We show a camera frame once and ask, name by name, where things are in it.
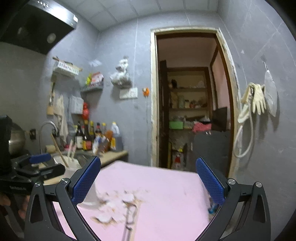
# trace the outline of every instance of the white hose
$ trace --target white hose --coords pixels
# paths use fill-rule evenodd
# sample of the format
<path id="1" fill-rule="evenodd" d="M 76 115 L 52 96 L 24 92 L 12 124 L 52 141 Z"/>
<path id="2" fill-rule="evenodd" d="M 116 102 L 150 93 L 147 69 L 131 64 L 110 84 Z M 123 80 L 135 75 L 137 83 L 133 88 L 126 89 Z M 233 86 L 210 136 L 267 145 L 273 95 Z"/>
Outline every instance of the white hose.
<path id="1" fill-rule="evenodd" d="M 239 130 L 237 132 L 237 135 L 235 137 L 234 143 L 233 143 L 233 154 L 236 158 L 242 158 L 244 157 L 251 149 L 252 143 L 253 143 L 253 138 L 254 138 L 254 126 L 253 126 L 253 119 L 252 119 L 252 112 L 251 112 L 251 100 L 249 98 L 248 100 L 248 107 L 249 107 L 249 118 L 250 118 L 250 124 L 251 124 L 251 139 L 250 139 L 250 143 L 248 145 L 248 148 L 245 150 L 245 152 L 241 155 L 236 154 L 235 153 L 235 149 L 237 147 L 237 140 L 238 137 L 240 135 L 240 133 L 242 132 L 242 128 L 244 127 L 244 123 L 239 127 Z"/>

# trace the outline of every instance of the faucet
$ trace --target faucet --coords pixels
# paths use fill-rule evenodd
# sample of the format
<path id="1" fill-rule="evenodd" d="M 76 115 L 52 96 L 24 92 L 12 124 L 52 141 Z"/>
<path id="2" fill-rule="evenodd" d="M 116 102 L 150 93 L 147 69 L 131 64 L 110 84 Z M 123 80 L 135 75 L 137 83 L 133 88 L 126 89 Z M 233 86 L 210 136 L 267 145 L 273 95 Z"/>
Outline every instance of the faucet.
<path id="1" fill-rule="evenodd" d="M 40 131 L 39 131 L 39 147 L 40 147 L 40 154 L 42 154 L 42 149 L 41 149 L 41 131 L 42 131 L 42 128 L 43 128 L 46 124 L 51 124 L 51 125 L 54 127 L 56 133 L 59 132 L 59 129 L 57 128 L 57 126 L 56 126 L 51 120 L 47 120 L 47 121 L 45 121 L 45 122 L 42 123 L 41 128 L 40 128 Z"/>

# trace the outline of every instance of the blue gripper pad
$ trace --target blue gripper pad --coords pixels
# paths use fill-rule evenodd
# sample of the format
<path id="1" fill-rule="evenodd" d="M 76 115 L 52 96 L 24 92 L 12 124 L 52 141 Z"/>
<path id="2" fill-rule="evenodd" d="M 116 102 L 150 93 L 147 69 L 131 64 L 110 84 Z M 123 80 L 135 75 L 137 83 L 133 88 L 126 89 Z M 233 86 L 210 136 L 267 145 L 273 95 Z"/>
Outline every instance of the blue gripper pad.
<path id="1" fill-rule="evenodd" d="M 74 205 L 83 202 L 100 169 L 101 160 L 96 156 L 73 187 L 71 201 Z"/>
<path id="2" fill-rule="evenodd" d="M 31 164 L 41 163 L 49 161 L 52 158 L 52 156 L 49 153 L 40 154 L 40 155 L 33 155 L 30 157 L 29 162 Z"/>
<path id="3" fill-rule="evenodd" d="M 222 206 L 225 201 L 224 188 L 201 157 L 196 160 L 196 172 L 213 201 Z"/>

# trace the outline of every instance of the stainless steel pot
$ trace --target stainless steel pot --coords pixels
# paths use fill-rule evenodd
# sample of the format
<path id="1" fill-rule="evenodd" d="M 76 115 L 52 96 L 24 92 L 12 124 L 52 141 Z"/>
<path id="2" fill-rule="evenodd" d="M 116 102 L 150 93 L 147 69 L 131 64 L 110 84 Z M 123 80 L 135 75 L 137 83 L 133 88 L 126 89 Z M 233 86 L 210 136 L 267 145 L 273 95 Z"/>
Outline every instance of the stainless steel pot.
<path id="1" fill-rule="evenodd" d="M 25 132 L 16 123 L 12 124 L 9 140 L 9 153 L 14 156 L 20 153 L 26 143 Z"/>

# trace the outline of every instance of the electrical outlet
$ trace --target electrical outlet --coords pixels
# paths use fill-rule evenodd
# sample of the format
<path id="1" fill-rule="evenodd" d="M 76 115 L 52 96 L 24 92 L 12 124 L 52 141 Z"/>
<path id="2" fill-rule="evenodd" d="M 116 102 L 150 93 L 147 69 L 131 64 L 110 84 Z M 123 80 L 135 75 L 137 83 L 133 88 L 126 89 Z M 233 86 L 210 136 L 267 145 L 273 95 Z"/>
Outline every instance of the electrical outlet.
<path id="1" fill-rule="evenodd" d="M 31 140 L 36 140 L 36 129 L 31 129 L 29 135 Z"/>
<path id="2" fill-rule="evenodd" d="M 135 99 L 138 98 L 138 88 L 122 89 L 119 92 L 120 99 Z"/>

